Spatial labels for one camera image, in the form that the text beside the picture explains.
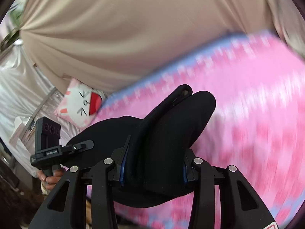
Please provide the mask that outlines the left hand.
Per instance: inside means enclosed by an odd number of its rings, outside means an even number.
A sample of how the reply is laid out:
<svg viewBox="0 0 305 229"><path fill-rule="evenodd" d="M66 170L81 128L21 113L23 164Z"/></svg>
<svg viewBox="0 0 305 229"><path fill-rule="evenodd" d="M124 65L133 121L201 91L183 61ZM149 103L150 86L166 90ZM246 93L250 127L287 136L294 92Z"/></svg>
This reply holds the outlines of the left hand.
<svg viewBox="0 0 305 229"><path fill-rule="evenodd" d="M51 191L64 175L65 171L66 170L64 168L54 170L53 175L49 177L47 177L43 171L38 171L37 176L40 179L43 188L47 191Z"/></svg>

